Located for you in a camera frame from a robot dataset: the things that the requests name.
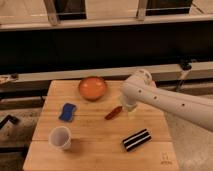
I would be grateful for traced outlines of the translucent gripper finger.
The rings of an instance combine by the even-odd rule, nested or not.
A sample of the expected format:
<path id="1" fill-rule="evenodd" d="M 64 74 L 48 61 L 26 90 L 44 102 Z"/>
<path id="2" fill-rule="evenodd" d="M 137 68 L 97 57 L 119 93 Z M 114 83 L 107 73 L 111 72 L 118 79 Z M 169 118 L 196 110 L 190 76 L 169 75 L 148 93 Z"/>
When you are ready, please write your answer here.
<path id="1" fill-rule="evenodd" d="M 128 116 L 128 118 L 129 118 L 130 120 L 134 119 L 134 118 L 135 118 L 135 115 L 136 115 L 135 111 L 132 111 L 132 112 L 128 112 L 128 113 L 127 113 L 127 116 Z"/>

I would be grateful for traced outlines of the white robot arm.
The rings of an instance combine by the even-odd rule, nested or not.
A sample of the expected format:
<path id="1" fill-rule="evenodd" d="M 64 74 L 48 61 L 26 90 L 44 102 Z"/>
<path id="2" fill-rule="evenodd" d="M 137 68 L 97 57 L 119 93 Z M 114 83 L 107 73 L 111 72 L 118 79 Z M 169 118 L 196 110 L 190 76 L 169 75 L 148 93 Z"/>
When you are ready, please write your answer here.
<path id="1" fill-rule="evenodd" d="M 139 69 L 121 86 L 121 104 L 128 111 L 142 102 L 213 132 L 213 100 L 163 90 L 151 85 L 152 75 Z"/>

